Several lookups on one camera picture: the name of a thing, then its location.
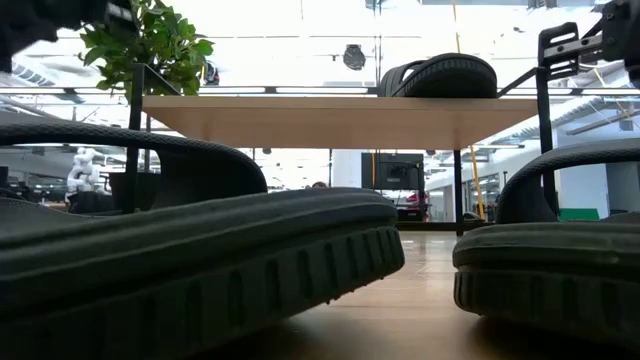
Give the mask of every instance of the wooden floor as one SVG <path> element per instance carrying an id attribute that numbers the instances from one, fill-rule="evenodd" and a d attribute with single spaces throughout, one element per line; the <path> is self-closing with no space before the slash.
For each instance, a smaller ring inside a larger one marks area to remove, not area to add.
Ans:
<path id="1" fill-rule="evenodd" d="M 613 347 L 465 313 L 452 299 L 455 236 L 405 232 L 402 241 L 407 264 L 398 273 L 198 359 L 636 358 Z"/>

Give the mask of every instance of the wooden shelf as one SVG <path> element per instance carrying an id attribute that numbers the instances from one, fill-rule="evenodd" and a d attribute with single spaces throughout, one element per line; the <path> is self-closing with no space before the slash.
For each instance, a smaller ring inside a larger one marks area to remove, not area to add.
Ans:
<path id="1" fill-rule="evenodd" d="M 456 150 L 537 114 L 535 100 L 146 96 L 186 137 L 232 147 Z"/>

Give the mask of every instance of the wooden tabletop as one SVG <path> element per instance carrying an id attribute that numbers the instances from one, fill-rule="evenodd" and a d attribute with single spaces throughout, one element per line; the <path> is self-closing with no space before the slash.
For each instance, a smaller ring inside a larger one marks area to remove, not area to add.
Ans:
<path id="1" fill-rule="evenodd" d="M 146 96 L 182 135 L 232 147 L 457 150 L 537 114 L 535 100 Z"/>
<path id="2" fill-rule="evenodd" d="M 403 233 L 398 273 L 197 360 L 637 359 L 615 347 L 490 321 L 453 302 L 455 236 Z"/>

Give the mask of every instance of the slide sandal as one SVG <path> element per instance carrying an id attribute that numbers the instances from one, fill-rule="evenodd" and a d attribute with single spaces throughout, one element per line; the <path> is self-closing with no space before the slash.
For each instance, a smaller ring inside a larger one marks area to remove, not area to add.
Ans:
<path id="1" fill-rule="evenodd" d="M 413 71 L 405 78 L 409 70 Z M 496 98 L 497 77 L 491 65 L 478 57 L 442 54 L 387 71 L 380 81 L 378 96 Z"/>
<path id="2" fill-rule="evenodd" d="M 38 142 L 154 149 L 162 178 L 130 215 L 0 199 L 2 359 L 181 359 L 404 264 L 396 209 L 373 191 L 267 194 L 231 148 L 3 114 L 0 146 Z"/>
<path id="3" fill-rule="evenodd" d="M 454 248 L 456 304 L 640 350 L 640 215 L 559 223 L 540 185 L 544 172 L 638 160 L 640 139 L 628 139 L 562 147 L 527 164 L 502 191 L 501 225 Z"/>

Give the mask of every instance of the potted plant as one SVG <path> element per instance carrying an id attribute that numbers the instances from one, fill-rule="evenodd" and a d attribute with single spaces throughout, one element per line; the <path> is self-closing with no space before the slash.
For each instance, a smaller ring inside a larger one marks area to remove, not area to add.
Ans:
<path id="1" fill-rule="evenodd" d="M 80 58 L 85 66 L 98 59 L 104 77 L 96 87 L 101 90 L 124 90 L 131 99 L 131 67 L 147 64 L 176 90 L 196 95 L 200 78 L 206 69 L 206 56 L 213 53 L 213 43 L 196 33 L 196 28 L 173 7 L 161 0 L 132 0 L 139 24 L 139 37 L 109 31 L 101 25 L 87 25 L 80 37 L 88 51 Z M 160 87 L 145 83 L 146 90 L 157 95 L 166 94 Z"/>

